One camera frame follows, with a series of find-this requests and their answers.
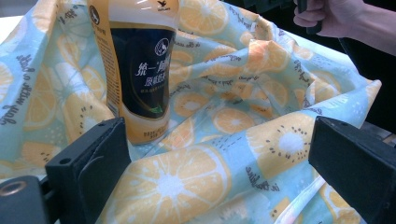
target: black label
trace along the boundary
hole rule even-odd
[[[111,29],[120,68],[122,101],[136,115],[157,119],[169,102],[169,63],[175,32]]]

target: hand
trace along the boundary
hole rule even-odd
[[[365,8],[362,0],[307,0],[307,10],[294,10],[294,23],[312,27],[322,21],[318,35],[346,37],[354,29],[355,23]]]

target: bottle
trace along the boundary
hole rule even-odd
[[[128,140],[160,138],[169,122],[169,64],[178,0],[89,0],[106,70],[107,106],[125,118]]]

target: logo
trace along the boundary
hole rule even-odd
[[[158,6],[158,11],[167,11],[170,10],[170,7],[166,7],[166,1],[157,1],[160,6]]]
[[[93,23],[99,25],[100,23],[99,13],[94,6],[90,6],[90,16]]]
[[[155,46],[155,54],[158,56],[162,56],[168,51],[169,47],[169,40],[167,38],[163,38],[160,41],[158,41],[157,45]]]

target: fabric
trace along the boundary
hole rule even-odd
[[[170,66],[168,131],[130,145],[133,162],[98,222],[362,222],[307,156],[315,117],[360,127],[379,81],[216,0],[180,1]],[[38,1],[0,46],[0,108],[3,179],[44,175],[113,118],[84,1]]]

